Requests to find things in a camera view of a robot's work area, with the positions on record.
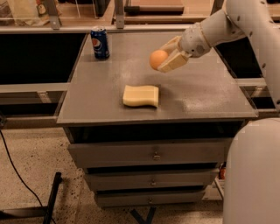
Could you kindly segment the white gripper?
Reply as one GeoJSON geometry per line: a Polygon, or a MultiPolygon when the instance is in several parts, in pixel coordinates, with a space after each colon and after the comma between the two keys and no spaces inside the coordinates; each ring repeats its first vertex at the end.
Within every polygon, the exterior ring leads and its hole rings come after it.
{"type": "Polygon", "coordinates": [[[182,36],[176,36],[160,47],[170,54],[157,68],[159,72],[168,73],[185,65],[190,57],[199,58],[211,50],[200,23],[186,28],[182,36]]]}

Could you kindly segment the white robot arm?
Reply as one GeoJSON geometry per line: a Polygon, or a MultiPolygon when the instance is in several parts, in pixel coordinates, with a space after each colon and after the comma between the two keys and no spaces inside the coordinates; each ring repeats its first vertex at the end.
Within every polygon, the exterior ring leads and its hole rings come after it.
{"type": "MultiPolygon", "coordinates": [[[[226,8],[188,28],[161,48],[168,59],[157,70],[170,72],[218,44],[246,38],[256,57],[259,79],[239,79],[249,98],[264,92],[280,110],[280,29],[266,0],[227,0],[226,8]]],[[[223,224],[280,224],[280,118],[248,122],[227,154],[223,224]]]]}

